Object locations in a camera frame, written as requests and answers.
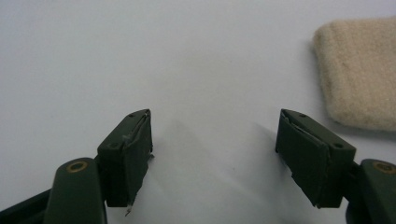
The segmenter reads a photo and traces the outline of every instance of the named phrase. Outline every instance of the beige cloth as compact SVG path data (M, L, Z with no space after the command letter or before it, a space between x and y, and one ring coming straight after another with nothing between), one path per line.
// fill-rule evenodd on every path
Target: beige cloth
M333 21L316 31L314 43L330 116L396 131L396 17Z

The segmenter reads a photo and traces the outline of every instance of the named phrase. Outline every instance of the folded towel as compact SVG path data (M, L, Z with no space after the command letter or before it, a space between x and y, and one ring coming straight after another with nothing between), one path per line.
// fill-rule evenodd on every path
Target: folded towel
M396 17L333 21L316 31L314 44L329 115L396 131Z

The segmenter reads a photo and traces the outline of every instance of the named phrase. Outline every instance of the black plastic part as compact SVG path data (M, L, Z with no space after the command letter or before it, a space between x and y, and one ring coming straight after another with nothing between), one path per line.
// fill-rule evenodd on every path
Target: black plastic part
M149 168L152 140L150 111L126 116L98 148L103 192L109 207L134 203Z
M2 224L41 224L47 209L50 189L36 196L15 204L0 212Z
M307 115L282 109L276 152L314 206L340 206L343 175L353 165L356 148Z
M99 174L93 159L76 159L58 168L43 223L107 223Z
M396 223L396 166L364 160L358 175L361 192L374 223Z

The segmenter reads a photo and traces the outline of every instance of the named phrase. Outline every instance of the white table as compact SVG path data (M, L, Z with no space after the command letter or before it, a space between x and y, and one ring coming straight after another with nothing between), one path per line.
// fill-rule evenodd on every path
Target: white table
M132 214L109 223L345 223L317 209L275 154L279 111L303 112L396 162L395 133L328 118L312 50L320 25L396 14L388 1L3 1L0 210L94 157L150 108L155 160Z

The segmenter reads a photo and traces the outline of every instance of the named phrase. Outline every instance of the fabric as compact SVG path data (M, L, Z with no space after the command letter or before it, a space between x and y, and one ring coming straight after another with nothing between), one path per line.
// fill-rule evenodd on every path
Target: fabric
M396 17L333 21L314 36L330 117L396 131Z

